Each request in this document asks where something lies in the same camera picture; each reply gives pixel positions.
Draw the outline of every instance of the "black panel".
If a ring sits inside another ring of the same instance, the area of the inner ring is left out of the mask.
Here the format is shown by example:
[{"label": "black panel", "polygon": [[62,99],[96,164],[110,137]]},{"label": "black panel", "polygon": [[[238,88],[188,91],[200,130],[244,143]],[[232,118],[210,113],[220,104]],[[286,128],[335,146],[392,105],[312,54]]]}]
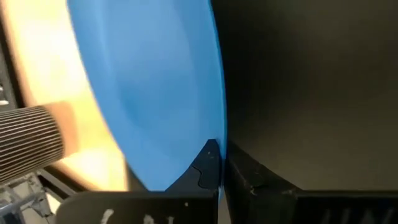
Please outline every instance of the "black panel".
[{"label": "black panel", "polygon": [[231,140],[302,189],[398,189],[398,1],[212,2]]},{"label": "black panel", "polygon": [[212,224],[217,221],[217,201],[211,192],[87,192],[66,200],[56,222]]},{"label": "black panel", "polygon": [[300,190],[232,143],[224,187],[232,224],[288,224]]},{"label": "black panel", "polygon": [[393,224],[397,192],[301,192],[293,223]]}]

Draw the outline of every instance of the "wire rack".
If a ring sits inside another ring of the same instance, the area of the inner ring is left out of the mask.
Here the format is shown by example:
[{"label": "wire rack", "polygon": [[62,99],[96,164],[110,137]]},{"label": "wire rack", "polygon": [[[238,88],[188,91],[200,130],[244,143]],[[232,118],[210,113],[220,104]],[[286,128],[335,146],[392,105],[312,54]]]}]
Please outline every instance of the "wire rack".
[{"label": "wire rack", "polygon": [[42,223],[55,221],[36,173],[0,186],[0,224]]}]

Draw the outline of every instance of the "black plastic bracket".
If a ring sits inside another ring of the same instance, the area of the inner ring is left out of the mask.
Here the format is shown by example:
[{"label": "black plastic bracket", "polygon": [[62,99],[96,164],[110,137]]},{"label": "black plastic bracket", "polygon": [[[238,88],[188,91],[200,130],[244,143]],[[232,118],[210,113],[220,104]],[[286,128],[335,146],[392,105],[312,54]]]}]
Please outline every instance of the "black plastic bracket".
[{"label": "black plastic bracket", "polygon": [[214,139],[208,140],[165,192],[83,192],[61,204],[56,223],[217,223],[220,177],[220,150]]}]

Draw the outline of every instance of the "dark background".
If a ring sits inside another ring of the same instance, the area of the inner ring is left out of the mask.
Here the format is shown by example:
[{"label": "dark background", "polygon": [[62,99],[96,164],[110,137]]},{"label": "dark background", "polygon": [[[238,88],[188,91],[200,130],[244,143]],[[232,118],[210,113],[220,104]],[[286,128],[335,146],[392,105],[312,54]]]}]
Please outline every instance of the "dark background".
[{"label": "dark background", "polygon": [[232,141],[303,189],[398,189],[398,1],[213,10]]}]

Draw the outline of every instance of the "black holder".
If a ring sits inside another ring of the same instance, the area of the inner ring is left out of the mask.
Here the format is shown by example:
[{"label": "black holder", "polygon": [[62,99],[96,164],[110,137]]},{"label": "black holder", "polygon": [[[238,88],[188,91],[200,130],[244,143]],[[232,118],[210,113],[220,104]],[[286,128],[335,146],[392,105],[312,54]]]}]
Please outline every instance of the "black holder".
[{"label": "black holder", "polygon": [[398,223],[396,191],[302,190],[232,143],[225,175],[232,224]]},{"label": "black holder", "polygon": [[165,192],[83,192],[61,204],[56,223],[217,223],[220,180],[220,150],[212,139]]}]

